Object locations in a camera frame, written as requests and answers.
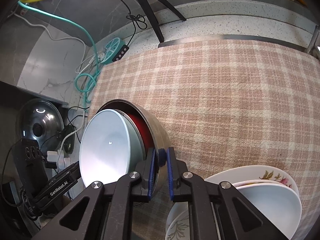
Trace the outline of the white power adapter strip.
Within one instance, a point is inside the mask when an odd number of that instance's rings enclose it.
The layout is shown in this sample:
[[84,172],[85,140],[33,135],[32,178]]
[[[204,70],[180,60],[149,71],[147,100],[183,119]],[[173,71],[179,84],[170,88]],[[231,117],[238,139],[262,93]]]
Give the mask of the white power adapter strip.
[[65,157],[63,151],[60,154],[57,151],[47,151],[47,162],[55,164],[56,169],[59,171],[64,170],[71,164],[70,158]]

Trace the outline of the plaid checkered table cloth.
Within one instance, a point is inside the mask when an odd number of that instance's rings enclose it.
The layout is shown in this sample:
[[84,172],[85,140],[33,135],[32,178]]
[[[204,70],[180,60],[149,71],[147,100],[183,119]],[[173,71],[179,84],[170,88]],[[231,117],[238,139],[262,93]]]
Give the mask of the plaid checkered table cloth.
[[319,216],[319,61],[260,41],[211,40],[156,48],[106,65],[89,108],[113,99],[153,114],[178,159],[207,178],[268,165],[295,180],[304,239]]

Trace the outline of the large stainless steel bowl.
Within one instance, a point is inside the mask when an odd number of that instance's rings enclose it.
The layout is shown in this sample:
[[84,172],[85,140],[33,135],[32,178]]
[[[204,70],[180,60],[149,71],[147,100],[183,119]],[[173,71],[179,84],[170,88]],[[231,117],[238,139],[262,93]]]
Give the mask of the large stainless steel bowl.
[[154,185],[152,189],[152,195],[154,196],[167,181],[167,157],[165,150],[171,146],[169,136],[162,126],[162,124],[156,119],[154,115],[149,113],[143,107],[138,104],[126,101],[124,99],[114,99],[99,108],[99,112],[105,109],[119,110],[128,115],[129,113],[140,115],[146,122],[154,143],[155,149],[155,175]]

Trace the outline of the floral deep plate red roses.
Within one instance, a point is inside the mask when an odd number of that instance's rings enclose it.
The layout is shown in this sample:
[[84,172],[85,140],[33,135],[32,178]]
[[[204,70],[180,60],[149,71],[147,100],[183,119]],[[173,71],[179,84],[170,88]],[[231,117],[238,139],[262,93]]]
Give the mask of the floral deep plate red roses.
[[233,183],[232,185],[234,187],[241,187],[241,186],[246,186],[246,185],[253,185],[253,184],[261,184],[261,183],[277,183],[276,181],[273,180],[267,180],[267,179],[251,179],[251,180],[245,180],[245,181],[240,181],[237,183]]

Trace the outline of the light blue ceramic bowl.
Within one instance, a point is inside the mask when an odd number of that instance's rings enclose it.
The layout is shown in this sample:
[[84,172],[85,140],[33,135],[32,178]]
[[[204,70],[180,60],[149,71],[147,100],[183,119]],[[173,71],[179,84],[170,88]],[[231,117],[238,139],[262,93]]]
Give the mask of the light blue ceramic bowl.
[[79,153],[85,187],[94,181],[116,182],[144,159],[142,140],[127,118],[113,109],[93,116],[82,136]]

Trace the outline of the teal round power strip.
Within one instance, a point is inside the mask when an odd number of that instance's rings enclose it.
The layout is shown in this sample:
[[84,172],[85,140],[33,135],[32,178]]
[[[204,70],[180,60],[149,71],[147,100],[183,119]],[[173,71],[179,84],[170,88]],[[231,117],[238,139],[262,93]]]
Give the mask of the teal round power strip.
[[101,63],[102,64],[112,63],[113,58],[117,55],[118,51],[120,51],[123,45],[125,45],[125,42],[119,37],[115,37],[112,40],[110,40],[104,46],[105,57],[101,61]]

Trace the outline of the black mini tripod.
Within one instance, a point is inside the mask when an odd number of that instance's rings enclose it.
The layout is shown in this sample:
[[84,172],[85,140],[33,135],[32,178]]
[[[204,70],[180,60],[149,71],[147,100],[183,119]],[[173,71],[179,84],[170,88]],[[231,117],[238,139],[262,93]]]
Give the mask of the black mini tripod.
[[[173,12],[180,20],[186,21],[187,19],[167,0],[157,0],[161,2],[167,9],[169,9],[171,12]],[[159,22],[151,8],[151,5],[149,4],[148,0],[137,0],[140,7],[143,9],[146,17],[148,18],[153,31],[155,32],[158,40],[160,43],[164,42],[164,36],[162,34],[162,31],[159,26]]]

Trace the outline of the red steel-lined bowl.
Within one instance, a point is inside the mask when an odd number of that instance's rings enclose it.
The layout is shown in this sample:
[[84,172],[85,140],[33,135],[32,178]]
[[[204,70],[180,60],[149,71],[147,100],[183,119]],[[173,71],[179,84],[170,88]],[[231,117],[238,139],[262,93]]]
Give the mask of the red steel-lined bowl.
[[129,113],[128,116],[132,119],[139,130],[145,151],[148,152],[149,148],[154,148],[153,138],[145,120],[140,115]]

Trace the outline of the floral deep plate pink flowers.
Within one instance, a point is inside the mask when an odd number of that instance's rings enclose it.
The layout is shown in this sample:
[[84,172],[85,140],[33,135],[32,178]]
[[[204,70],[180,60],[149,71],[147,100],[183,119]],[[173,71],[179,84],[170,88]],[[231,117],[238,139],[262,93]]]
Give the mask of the floral deep plate pink flowers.
[[299,196],[299,191],[294,179],[285,171],[272,166],[249,165],[231,168],[229,170],[217,173],[205,179],[210,183],[219,184],[222,181],[228,181],[231,184],[251,179],[267,179],[276,181],[278,185],[286,186]]

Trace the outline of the white plate gold leaf pattern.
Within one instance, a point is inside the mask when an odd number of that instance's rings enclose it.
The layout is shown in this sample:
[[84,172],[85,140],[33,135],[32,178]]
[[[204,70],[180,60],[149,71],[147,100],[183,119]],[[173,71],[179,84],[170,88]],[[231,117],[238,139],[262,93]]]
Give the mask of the white plate gold leaf pattern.
[[[264,183],[236,188],[288,239],[297,231],[302,216],[302,204],[292,189]],[[188,203],[176,203],[167,217],[165,239],[189,239]]]

